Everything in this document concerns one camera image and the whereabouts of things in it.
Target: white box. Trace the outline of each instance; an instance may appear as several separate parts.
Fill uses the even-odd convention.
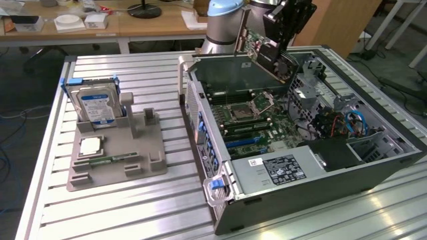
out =
[[[107,14],[91,14],[86,17],[85,25],[87,29],[106,29],[107,24]]]
[[[82,18],[77,15],[62,15],[54,22],[59,34],[87,30]]]
[[[372,40],[372,35],[368,32],[362,32],[358,42],[352,50],[352,54],[362,53],[365,51],[366,45],[369,45],[369,42]]]
[[[41,32],[46,21],[42,16],[11,16],[17,31]]]

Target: barcode sticker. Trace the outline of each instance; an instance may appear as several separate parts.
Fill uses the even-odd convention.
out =
[[[247,161],[249,161],[249,164],[250,164],[251,167],[263,164],[263,159],[262,158],[254,158],[254,159],[250,159]]]

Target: black desk lamp base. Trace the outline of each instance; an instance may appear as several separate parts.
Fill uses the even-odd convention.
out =
[[[142,4],[135,4],[127,8],[127,12],[139,19],[154,19],[162,15],[162,9],[151,4],[146,4],[145,9]]]

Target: motherboard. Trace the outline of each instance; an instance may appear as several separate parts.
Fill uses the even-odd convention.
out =
[[[209,100],[233,160],[296,148],[304,141],[274,91],[222,92],[210,96],[215,96]]]

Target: red cable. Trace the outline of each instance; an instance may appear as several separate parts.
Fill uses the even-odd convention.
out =
[[[334,118],[334,123],[333,123],[333,130],[332,130],[332,137],[334,137],[334,129],[336,129],[336,122],[337,122],[337,119],[340,118],[340,116],[337,116]]]

